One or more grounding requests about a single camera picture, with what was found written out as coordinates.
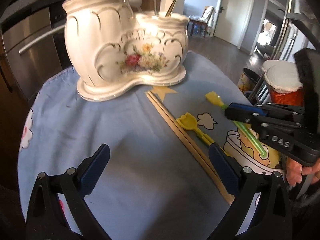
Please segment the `person's right hand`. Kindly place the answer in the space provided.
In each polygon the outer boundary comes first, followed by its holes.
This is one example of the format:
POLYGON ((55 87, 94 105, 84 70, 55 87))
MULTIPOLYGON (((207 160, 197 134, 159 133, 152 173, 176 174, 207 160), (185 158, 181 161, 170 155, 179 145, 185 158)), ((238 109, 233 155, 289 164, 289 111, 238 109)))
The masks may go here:
POLYGON ((286 161, 286 180, 291 186, 296 186, 302 182, 302 176, 312 174, 311 184, 319 181, 320 159, 317 159, 313 166, 303 167, 300 163, 291 158, 286 161))

